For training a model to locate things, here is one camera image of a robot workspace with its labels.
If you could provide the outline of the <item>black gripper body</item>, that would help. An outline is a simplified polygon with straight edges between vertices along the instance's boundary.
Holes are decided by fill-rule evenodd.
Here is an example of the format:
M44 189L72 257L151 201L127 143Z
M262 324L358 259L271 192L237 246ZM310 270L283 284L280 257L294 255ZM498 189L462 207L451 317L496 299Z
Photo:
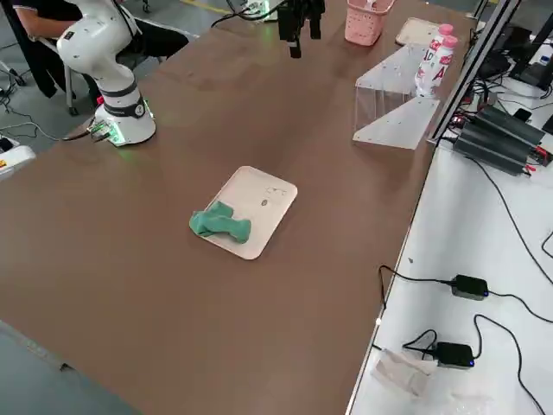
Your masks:
M282 1L277 6L277 18L283 21L285 18L292 18L298 22L304 20L316 21L326 11L324 0L287 0Z

